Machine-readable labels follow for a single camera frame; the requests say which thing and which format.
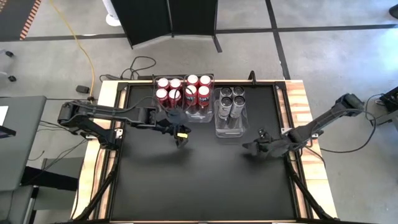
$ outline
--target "wooden table frame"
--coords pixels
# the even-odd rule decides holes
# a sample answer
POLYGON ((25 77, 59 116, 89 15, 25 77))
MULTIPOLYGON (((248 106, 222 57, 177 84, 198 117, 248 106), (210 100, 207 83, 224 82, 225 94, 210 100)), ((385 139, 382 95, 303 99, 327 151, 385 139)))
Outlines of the wooden table frame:
MULTIPOLYGON (((216 83, 251 83, 252 80, 216 80, 216 83)), ((292 126, 305 125, 312 121, 310 107, 308 105, 307 95, 301 80, 258 80, 258 83, 278 83, 277 97, 280 106, 280 116, 284 128, 292 126)), ((120 83, 146 83, 151 84, 152 80, 130 80, 130 81, 104 81, 98 98, 98 104, 104 106, 124 107, 126 99, 126 90, 118 91, 120 83)), ((95 122, 103 128, 110 128, 111 122, 101 119, 95 119, 95 122)), ((114 124, 115 128, 120 127, 120 123, 114 124)), ((312 149, 321 155, 318 141, 313 141, 312 149)), ((98 190, 98 184, 103 181, 104 177, 110 172, 114 162, 115 152, 105 152, 100 149, 97 140, 92 140, 87 145, 86 155, 83 168, 81 170, 79 182, 79 199, 76 213, 73 218, 79 216, 83 209, 88 205, 91 198, 98 190)), ((295 159, 295 155, 291 153, 291 158, 295 159)), ((333 198, 329 187, 328 178, 323 162, 316 155, 308 150, 303 150, 299 168, 305 176, 307 189, 311 192, 315 200, 323 207, 323 209, 332 217, 337 217, 333 198)), ((300 173, 297 164, 294 162, 294 169, 300 173)), ((302 218, 308 218, 307 214, 312 214, 316 218, 316 214, 311 211, 307 213, 308 204, 306 204, 299 188, 295 186, 297 194, 297 202, 302 218)), ((98 219, 108 216, 106 214, 109 200, 109 187, 102 196, 99 206, 91 214, 90 218, 95 215, 98 219)))

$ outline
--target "yellow cable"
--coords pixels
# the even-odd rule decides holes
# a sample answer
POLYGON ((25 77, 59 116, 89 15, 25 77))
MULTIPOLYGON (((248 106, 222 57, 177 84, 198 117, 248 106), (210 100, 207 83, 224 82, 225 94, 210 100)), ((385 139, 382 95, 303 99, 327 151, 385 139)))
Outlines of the yellow cable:
POLYGON ((67 25, 69 31, 72 33, 73 37, 75 38, 75 41, 77 43, 77 45, 79 46, 80 50, 83 51, 83 53, 86 55, 88 62, 90 63, 91 66, 91 88, 90 88, 90 96, 93 96, 93 89, 94 89, 94 79, 95 79, 95 73, 94 73, 94 65, 93 62, 90 59, 90 56, 88 56, 86 50, 80 45, 79 40, 76 37, 75 32, 73 31, 73 29, 70 27, 68 21, 65 19, 65 16, 63 16, 62 12, 60 12, 58 10, 58 8, 55 6, 53 0, 50 0, 50 4, 52 5, 52 7, 56 10, 56 12, 58 13, 58 15, 61 17, 61 19, 63 20, 63 22, 65 23, 65 25, 67 25))

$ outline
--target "gray desk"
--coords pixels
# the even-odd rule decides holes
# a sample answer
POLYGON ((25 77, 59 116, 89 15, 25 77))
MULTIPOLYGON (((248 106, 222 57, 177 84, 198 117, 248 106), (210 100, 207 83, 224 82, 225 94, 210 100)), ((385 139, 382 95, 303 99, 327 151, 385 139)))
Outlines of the gray desk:
POLYGON ((0 106, 8 106, 3 126, 16 131, 14 137, 0 139, 0 191, 20 185, 77 189, 76 178, 26 166, 45 102, 44 96, 0 98, 0 106))

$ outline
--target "soda can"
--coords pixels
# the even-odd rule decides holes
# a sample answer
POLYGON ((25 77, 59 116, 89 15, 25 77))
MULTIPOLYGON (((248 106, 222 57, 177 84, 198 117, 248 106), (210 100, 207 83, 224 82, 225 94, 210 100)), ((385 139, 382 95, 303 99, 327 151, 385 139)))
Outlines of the soda can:
POLYGON ((181 102, 181 93, 178 90, 170 90, 169 102, 171 108, 178 106, 181 102))
POLYGON ((159 104, 163 105, 164 107, 168 106, 169 93, 167 93, 167 90, 163 88, 156 90, 156 98, 159 101, 159 104))
POLYGON ((158 88, 163 88, 166 91, 168 91, 169 88, 170 88, 170 83, 169 83, 169 81, 166 78, 161 78, 161 79, 159 79, 157 81, 157 87, 158 88))
POLYGON ((217 128, 224 128, 232 108, 232 99, 228 96, 220 100, 220 108, 218 109, 217 128))
POLYGON ((210 87, 211 85, 211 78, 208 75, 202 75, 202 77, 200 77, 200 86, 207 86, 210 87))
POLYGON ((230 87, 223 87, 220 91, 220 101, 224 98, 224 97, 230 97, 232 98, 232 90, 230 87))
POLYGON ((197 112, 197 102, 198 102, 198 93, 197 88, 193 85, 187 86, 185 89, 185 104, 188 107, 188 112, 190 114, 195 114, 197 112))
POLYGON ((246 101, 243 96, 237 96, 234 98, 232 109, 231 112, 229 113, 229 118, 228 118, 228 127, 230 129, 234 129, 236 127, 236 123, 241 117, 241 113, 245 104, 246 101))
POLYGON ((179 80, 178 78, 174 78, 170 81, 170 87, 172 90, 179 90, 181 89, 181 80, 179 80))
POLYGON ((232 96, 233 98, 237 97, 237 96, 244 96, 244 89, 241 86, 236 86, 233 88, 232 90, 232 96))
POLYGON ((207 114, 210 103, 210 89, 207 86, 201 86, 198 90, 199 113, 207 114))
POLYGON ((187 78, 187 85, 193 85, 199 87, 199 78, 196 75, 190 75, 187 78))

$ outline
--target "floor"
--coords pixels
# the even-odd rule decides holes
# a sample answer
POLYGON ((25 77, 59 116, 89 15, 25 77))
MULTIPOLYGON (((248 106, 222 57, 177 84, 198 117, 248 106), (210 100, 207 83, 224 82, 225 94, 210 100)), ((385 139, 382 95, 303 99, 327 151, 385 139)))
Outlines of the floor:
MULTIPOLYGON (((54 0, 77 34, 121 34, 106 25, 100 0, 54 0)), ((126 38, 86 39, 82 46, 96 70, 94 95, 101 74, 119 75, 138 55, 156 59, 142 75, 214 73, 216 78, 247 78, 254 70, 261 79, 303 80, 312 114, 322 114, 344 93, 362 100, 398 85, 398 20, 388 14, 396 0, 219 0, 218 29, 262 29, 245 34, 218 34, 223 53, 209 37, 160 37, 131 50, 126 38), (274 18, 269 15, 272 4, 274 18)), ((67 28, 43 1, 28 37, 69 35, 67 28)), ((74 40, 0 42, 14 60, 1 61, 0 70, 18 81, 0 82, 1 96, 45 95, 48 98, 85 98, 77 85, 89 86, 90 67, 74 40)), ((150 62, 141 60, 137 67, 150 62)), ((56 122, 63 101, 48 101, 43 120, 56 122)), ((369 110, 384 110, 372 101, 369 110)), ((364 116, 343 118, 325 128, 322 147, 354 149, 371 131, 364 116)), ((44 150, 55 158, 81 140, 68 133, 37 134, 30 157, 44 150)), ((338 216, 356 222, 395 223, 398 219, 398 138, 393 125, 377 128, 370 143, 352 154, 324 152, 326 170, 338 216)), ((68 157, 83 157, 85 146, 68 157)), ((29 162, 40 167, 41 160, 29 162)), ((36 223, 65 221, 68 210, 39 212, 36 223)))

